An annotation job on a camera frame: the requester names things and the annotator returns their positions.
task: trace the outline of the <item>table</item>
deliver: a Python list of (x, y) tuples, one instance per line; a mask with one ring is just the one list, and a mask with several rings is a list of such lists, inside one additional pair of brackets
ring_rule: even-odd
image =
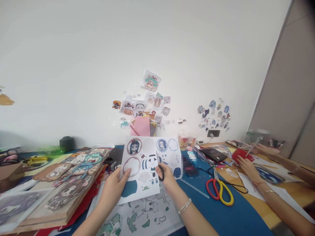
[[(208, 143), (202, 145), (202, 147), (208, 148), (211, 147), (212, 145), (226, 145), (231, 148), (235, 148), (227, 143)], [(276, 163), (270, 159), (268, 159), (266, 156), (262, 154), (255, 154), (256, 156), (269, 161), (271, 163)], [(302, 164), (299, 164), (311, 171), (315, 171), (315, 169), (304, 166)], [(230, 168), (233, 171), (236, 171), (236, 166), (233, 165), (232, 167), (226, 167)], [(233, 183), (233, 184), (238, 184), (238, 185), (243, 185), (242, 180), (240, 178), (234, 178), (230, 176), (225, 169), (223, 170), (217, 168), (217, 172), (228, 182)], [(238, 171), (245, 174), (244, 171), (241, 168), (238, 168)], [(277, 187), (285, 188), (287, 192), (294, 198), (294, 200), (303, 208), (311, 205), (312, 203), (315, 203), (315, 188), (311, 187), (309, 184), (305, 182), (289, 182), (289, 183), (282, 183), (278, 184)], [(250, 194), (243, 194), (243, 197), (253, 206), (253, 208), (258, 212), (258, 214), (262, 217), (262, 219), (265, 221), (266, 225), (269, 227), (269, 229), (274, 228), (277, 226), (279, 223), (282, 222), (282, 220), (274, 213), (274, 211), (269, 207), (269, 205), (250, 195)]]

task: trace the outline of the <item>person's left hand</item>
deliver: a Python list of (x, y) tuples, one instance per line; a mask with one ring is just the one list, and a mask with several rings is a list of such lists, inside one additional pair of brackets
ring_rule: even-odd
[(125, 184), (130, 176), (130, 172), (131, 168), (129, 168), (122, 179), (119, 180), (120, 167), (118, 167), (110, 176), (108, 176), (98, 204), (114, 208), (121, 197), (121, 193), (124, 190)]

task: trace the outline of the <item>circular drawing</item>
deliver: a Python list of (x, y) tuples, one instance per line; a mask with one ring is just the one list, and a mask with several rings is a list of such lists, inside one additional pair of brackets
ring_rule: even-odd
[(166, 152), (168, 145), (166, 144), (167, 141), (165, 139), (158, 139), (157, 141), (157, 149), (160, 152)]
[(131, 173), (129, 177), (134, 177), (140, 170), (140, 161), (136, 157), (129, 158), (122, 169), (122, 173), (125, 174), (125, 172), (131, 168)]
[(170, 139), (168, 141), (168, 146), (169, 146), (170, 150), (172, 150), (172, 151), (177, 151), (177, 149), (178, 149), (178, 143), (176, 142), (175, 139)]
[(127, 153), (129, 155), (136, 155), (141, 151), (142, 148), (142, 142), (138, 138), (133, 138), (132, 140), (129, 141), (127, 145)]

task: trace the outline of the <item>yellow-handled scissors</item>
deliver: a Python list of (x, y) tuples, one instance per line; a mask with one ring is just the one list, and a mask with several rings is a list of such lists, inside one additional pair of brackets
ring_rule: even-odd
[[(213, 168), (213, 174), (214, 174), (214, 175), (213, 175), (214, 178), (208, 180), (207, 183), (206, 183), (207, 192), (209, 193), (209, 195), (210, 195), (213, 199), (215, 199), (215, 200), (221, 200), (221, 202), (222, 202), (224, 205), (226, 205), (226, 206), (229, 206), (229, 207), (232, 206), (232, 205), (234, 204), (234, 197), (233, 197), (231, 191), (228, 189), (228, 187), (225, 185), (225, 183), (223, 183), (223, 182), (219, 179), (219, 176), (218, 176), (218, 173), (217, 173), (217, 171), (216, 171), (216, 168)], [(213, 182), (213, 187), (214, 187), (214, 190), (215, 190), (215, 192), (216, 192), (216, 194), (217, 194), (216, 196), (214, 196), (214, 195), (210, 192), (210, 190), (209, 190), (209, 184), (210, 184), (211, 182)], [(218, 182), (219, 185), (220, 185), (220, 190), (219, 190), (219, 191), (218, 191), (218, 189), (217, 189), (216, 182)], [(229, 193), (229, 195), (230, 195), (231, 200), (230, 200), (229, 202), (224, 201), (223, 198), (222, 198), (223, 188), (225, 188), (225, 189), (227, 190), (227, 192)]]

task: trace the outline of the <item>pink envelope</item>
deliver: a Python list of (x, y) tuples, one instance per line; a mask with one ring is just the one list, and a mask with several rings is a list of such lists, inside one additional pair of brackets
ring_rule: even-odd
[(135, 123), (131, 126), (131, 136), (147, 136), (150, 137), (150, 117), (138, 116)]

